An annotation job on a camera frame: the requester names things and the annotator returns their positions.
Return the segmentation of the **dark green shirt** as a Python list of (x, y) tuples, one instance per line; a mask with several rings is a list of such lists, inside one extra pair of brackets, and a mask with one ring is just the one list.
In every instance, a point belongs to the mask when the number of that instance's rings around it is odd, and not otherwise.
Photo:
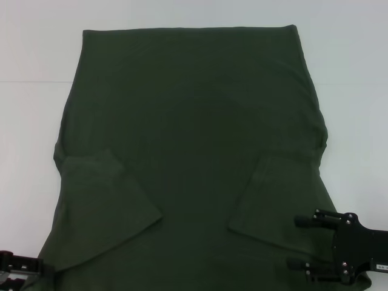
[(22, 291), (365, 291), (331, 257), (327, 129), (295, 26), (83, 33), (54, 160), (61, 191)]

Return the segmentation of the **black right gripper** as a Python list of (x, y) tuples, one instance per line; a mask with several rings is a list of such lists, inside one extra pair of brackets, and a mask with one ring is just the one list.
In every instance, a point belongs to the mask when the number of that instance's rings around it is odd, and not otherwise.
[(296, 227), (336, 227), (333, 262), (310, 263), (288, 259), (290, 270), (303, 272), (308, 281), (341, 281), (354, 284), (364, 272), (388, 274), (388, 231), (364, 227), (354, 213), (316, 209), (312, 216), (296, 216)]

